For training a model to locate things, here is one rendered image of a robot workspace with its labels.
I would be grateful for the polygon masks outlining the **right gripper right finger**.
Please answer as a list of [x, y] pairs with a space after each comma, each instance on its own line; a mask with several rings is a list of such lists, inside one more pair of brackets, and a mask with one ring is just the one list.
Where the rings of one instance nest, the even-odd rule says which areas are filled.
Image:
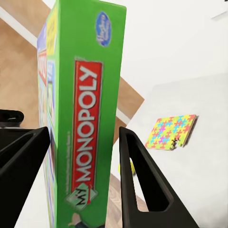
[[[138, 135], [119, 127], [123, 228], [199, 228]], [[138, 210], [133, 162], [149, 212]]]

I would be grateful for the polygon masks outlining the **board game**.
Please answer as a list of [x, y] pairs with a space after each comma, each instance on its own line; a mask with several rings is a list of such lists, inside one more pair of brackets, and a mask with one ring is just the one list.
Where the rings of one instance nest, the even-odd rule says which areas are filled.
[[56, 0], [37, 39], [50, 228], [105, 228], [126, 10]]

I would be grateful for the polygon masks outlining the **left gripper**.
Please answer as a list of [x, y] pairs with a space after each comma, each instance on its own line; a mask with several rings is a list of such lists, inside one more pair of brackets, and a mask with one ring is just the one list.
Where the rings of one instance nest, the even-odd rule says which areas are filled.
[[30, 131], [32, 131], [32, 129], [0, 128], [0, 151]]

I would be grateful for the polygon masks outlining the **jigsaw puzzle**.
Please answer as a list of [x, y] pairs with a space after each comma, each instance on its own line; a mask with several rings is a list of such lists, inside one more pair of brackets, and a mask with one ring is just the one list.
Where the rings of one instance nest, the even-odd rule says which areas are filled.
[[197, 115], [183, 115], [159, 118], [145, 144], [145, 148], [170, 150], [174, 149], [175, 140], [181, 147], [186, 143]]

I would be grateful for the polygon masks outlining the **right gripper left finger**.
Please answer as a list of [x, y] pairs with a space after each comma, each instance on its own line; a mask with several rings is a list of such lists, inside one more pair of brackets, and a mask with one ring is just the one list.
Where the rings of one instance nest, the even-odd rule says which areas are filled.
[[0, 228], [15, 227], [50, 143], [45, 126], [0, 151]]

